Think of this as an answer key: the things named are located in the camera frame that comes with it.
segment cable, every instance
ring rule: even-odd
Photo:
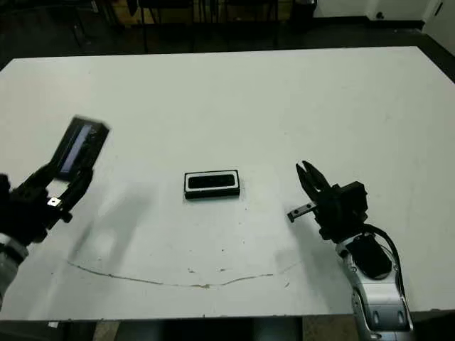
[[[395,244],[392,241],[392,238],[390,238],[387,233],[385,233],[384,231],[382,231],[381,229],[379,229],[375,226],[372,226],[370,224],[364,224],[364,226],[365,226],[365,229],[367,232],[381,236],[387,242],[389,247],[391,248],[392,254],[395,258],[395,261],[397,262],[397,267],[398,267],[398,288],[401,291],[401,294],[403,295],[403,297],[406,298],[405,285],[403,284],[404,283],[403,276],[401,273],[400,256],[398,254],[397,247],[395,246]]]

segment black phone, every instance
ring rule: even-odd
[[[109,128],[100,121],[74,117],[50,161],[55,178],[72,181],[82,169],[93,168],[108,133]]]

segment line on table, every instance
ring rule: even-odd
[[[114,274],[106,274],[101,271],[97,270],[92,270],[89,268],[86,268],[81,265],[77,265],[71,261],[66,261],[70,266],[73,266],[79,270],[88,272],[89,274],[96,275],[96,276],[103,276],[103,277],[110,277],[110,278],[117,278],[117,279],[123,279],[125,281],[133,281],[133,282],[139,282],[139,283],[147,283],[147,284],[154,284],[155,286],[175,286],[175,287],[180,287],[180,288],[201,288],[201,289],[210,289],[212,287],[220,287],[220,286],[228,286],[229,284],[240,282],[240,281],[248,281],[250,279],[255,279],[255,278],[260,278],[260,277],[271,277],[271,276],[276,276],[276,275],[282,275],[285,272],[289,271],[290,269],[294,268],[295,266],[299,265],[302,261],[298,261],[278,272],[275,274],[260,274],[260,275],[255,275],[255,276],[246,276],[246,277],[239,277],[227,282],[223,283],[215,283],[215,284],[179,284],[179,283],[164,283],[160,281],[151,281],[148,279],[142,279],[142,278],[134,278],[134,277],[126,277],[126,276],[120,276],[120,275],[114,275]]]

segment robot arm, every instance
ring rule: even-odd
[[[93,177],[93,165],[109,129],[101,122],[75,117],[50,163],[10,190],[8,177],[0,174],[0,308],[6,289],[27,247],[42,242],[58,220],[71,221],[72,208],[83,197]],[[68,182],[60,197],[49,197],[54,179]]]
[[[400,258],[388,235],[367,219],[365,187],[354,182],[330,186],[310,163],[296,165],[299,180],[312,200],[292,210],[288,218],[313,212],[324,240],[336,244],[343,270],[353,287],[352,306],[359,337],[366,340],[414,340],[405,297]],[[381,245],[376,236],[388,246]]]
[[[54,175],[54,167],[45,165],[11,192],[8,177],[0,175],[0,308],[27,247],[42,242],[58,220],[71,221],[70,210],[87,191],[93,172],[80,171],[60,197],[48,197]]]

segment black rectangular object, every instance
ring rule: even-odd
[[[185,174],[185,198],[225,197],[240,194],[236,170],[213,170]]]
[[[93,168],[108,133],[102,122],[74,117],[50,161],[55,178],[72,181],[81,169]]]

